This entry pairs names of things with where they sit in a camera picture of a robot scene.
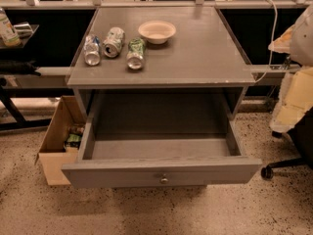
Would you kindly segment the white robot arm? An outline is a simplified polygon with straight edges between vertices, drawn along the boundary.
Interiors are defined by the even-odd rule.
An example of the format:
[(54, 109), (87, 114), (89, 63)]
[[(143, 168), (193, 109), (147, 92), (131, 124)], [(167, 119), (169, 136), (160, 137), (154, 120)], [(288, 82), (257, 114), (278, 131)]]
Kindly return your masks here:
[(295, 74), (287, 72), (281, 83), (270, 127), (276, 132), (288, 132), (313, 107), (313, 5), (310, 5), (268, 49), (286, 53), (301, 65)]

